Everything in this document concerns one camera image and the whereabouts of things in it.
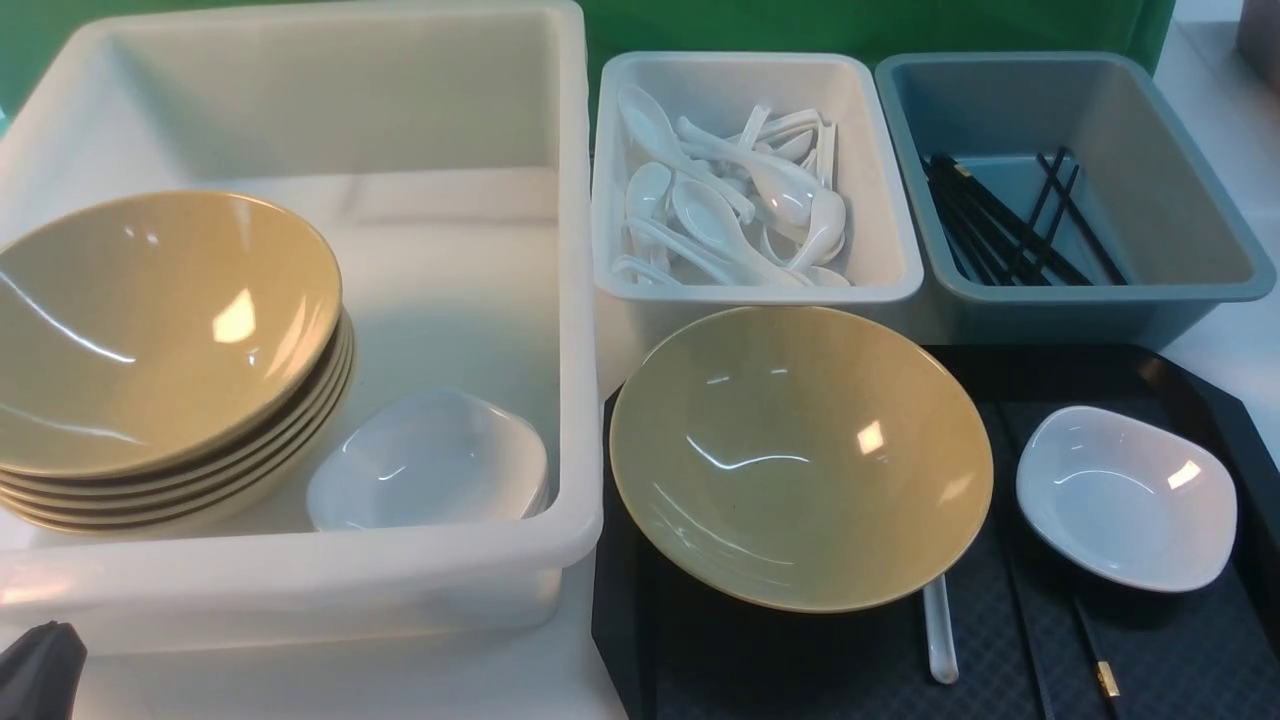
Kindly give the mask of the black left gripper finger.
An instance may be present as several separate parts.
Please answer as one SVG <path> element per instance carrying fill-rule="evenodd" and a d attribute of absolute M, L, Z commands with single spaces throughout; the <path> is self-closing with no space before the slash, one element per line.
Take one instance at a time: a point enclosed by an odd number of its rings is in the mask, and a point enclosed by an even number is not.
<path fill-rule="evenodd" d="M 1 717 L 72 717 L 86 659 L 84 642 L 69 623 L 24 632 L 1 655 Z"/>

